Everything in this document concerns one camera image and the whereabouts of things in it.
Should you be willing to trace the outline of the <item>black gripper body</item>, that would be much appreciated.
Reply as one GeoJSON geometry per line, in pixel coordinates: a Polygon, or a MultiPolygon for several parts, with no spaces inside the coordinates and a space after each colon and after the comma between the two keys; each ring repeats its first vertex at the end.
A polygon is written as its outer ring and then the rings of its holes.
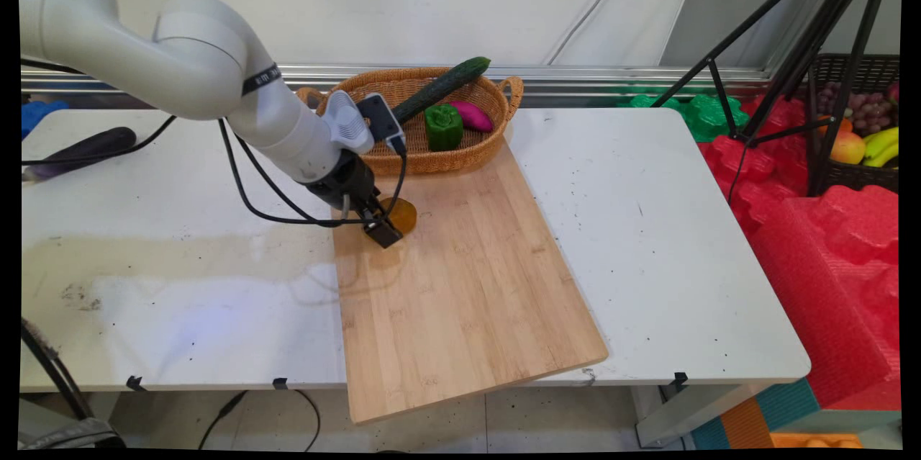
{"type": "Polygon", "coordinates": [[[318,181],[308,182],[305,187],[316,197],[325,201],[341,216],[366,219],[366,195],[375,185],[371,168],[359,155],[342,150],[338,161],[327,175],[318,181]]]}

